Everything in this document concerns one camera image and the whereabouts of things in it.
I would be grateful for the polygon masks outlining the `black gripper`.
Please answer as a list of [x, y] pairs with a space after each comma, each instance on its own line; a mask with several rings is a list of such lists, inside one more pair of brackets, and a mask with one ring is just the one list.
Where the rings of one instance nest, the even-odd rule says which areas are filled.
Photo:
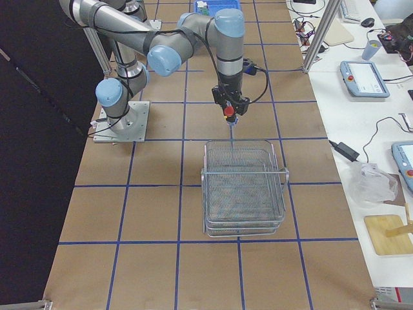
[[242, 72], [230, 76], [219, 72], [218, 85], [212, 88], [215, 103], [223, 110], [226, 102], [229, 101], [236, 110], [236, 114], [240, 116], [247, 112], [250, 104], [250, 99], [242, 95], [242, 79]]

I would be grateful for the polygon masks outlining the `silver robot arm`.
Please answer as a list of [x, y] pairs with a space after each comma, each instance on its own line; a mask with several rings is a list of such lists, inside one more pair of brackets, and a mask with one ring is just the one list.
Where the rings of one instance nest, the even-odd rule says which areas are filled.
[[148, 85], [147, 68], [136, 54], [146, 57], [149, 67], [160, 76], [170, 76], [205, 46], [216, 48], [212, 58], [217, 85], [214, 101], [230, 123], [243, 115], [250, 100], [242, 95], [244, 71], [244, 15], [236, 8], [219, 10], [215, 16], [183, 14], [177, 28], [160, 31], [146, 21], [143, 2], [60, 1], [62, 11], [76, 25], [93, 29], [109, 39], [116, 58], [118, 76], [102, 80], [96, 97], [106, 113], [104, 132], [131, 132], [138, 113], [130, 99]]

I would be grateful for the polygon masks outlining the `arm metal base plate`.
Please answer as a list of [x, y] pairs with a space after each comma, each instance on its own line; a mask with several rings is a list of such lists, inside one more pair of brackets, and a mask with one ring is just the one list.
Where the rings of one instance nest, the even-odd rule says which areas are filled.
[[103, 118], [98, 122], [96, 133], [93, 133], [95, 143], [130, 143], [144, 142], [146, 128], [150, 110], [149, 101], [129, 101], [129, 111], [118, 123], [110, 128], [116, 120], [110, 119], [107, 122], [106, 112], [101, 108], [99, 117]]
[[149, 19], [148, 22], [149, 22], [149, 25], [150, 25], [152, 28], [155, 28], [156, 30], [161, 30], [162, 20]]

